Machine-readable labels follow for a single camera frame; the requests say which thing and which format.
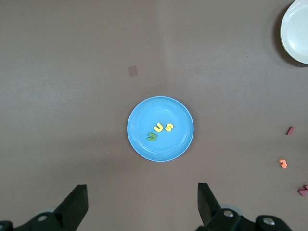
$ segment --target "red foam piece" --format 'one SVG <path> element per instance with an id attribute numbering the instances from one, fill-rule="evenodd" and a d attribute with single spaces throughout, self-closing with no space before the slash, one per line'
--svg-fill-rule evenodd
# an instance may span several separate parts
<path id="1" fill-rule="evenodd" d="M 289 129 L 288 129 L 286 135 L 291 135 L 292 132 L 294 131 L 294 129 L 295 129 L 294 127 L 289 127 Z"/>

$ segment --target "brown table surface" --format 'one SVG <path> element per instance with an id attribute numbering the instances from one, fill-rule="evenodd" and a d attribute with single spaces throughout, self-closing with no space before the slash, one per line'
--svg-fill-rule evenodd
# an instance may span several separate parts
<path id="1" fill-rule="evenodd" d="M 250 220 L 306 230 L 308 69 L 279 35 L 291 3 L 1 1 L 0 220 L 21 225 L 87 184 L 79 231 L 193 231 L 207 182 Z M 156 95 L 194 120 L 189 149 L 164 163 L 126 132 Z"/>

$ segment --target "white plate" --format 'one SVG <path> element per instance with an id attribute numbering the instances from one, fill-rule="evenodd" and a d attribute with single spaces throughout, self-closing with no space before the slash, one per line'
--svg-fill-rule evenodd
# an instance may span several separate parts
<path id="1" fill-rule="evenodd" d="M 292 58 L 308 64 L 308 0 L 296 0 L 288 8 L 281 23 L 280 37 Z"/>

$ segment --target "small brown square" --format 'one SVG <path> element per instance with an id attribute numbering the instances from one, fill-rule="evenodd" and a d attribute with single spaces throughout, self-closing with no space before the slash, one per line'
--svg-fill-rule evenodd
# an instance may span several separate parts
<path id="1" fill-rule="evenodd" d="M 130 77 L 138 75 L 136 66 L 130 66 L 128 67 L 128 70 L 129 70 Z"/>

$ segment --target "orange foam piece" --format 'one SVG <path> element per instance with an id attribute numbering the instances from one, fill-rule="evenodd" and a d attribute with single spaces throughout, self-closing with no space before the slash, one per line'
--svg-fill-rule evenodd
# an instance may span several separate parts
<path id="1" fill-rule="evenodd" d="M 280 160 L 278 160 L 278 162 L 280 162 L 280 166 L 281 166 L 282 168 L 284 168 L 284 169 L 287 168 L 288 164 L 287 164 L 287 162 L 286 162 L 285 159 L 280 159 Z"/>

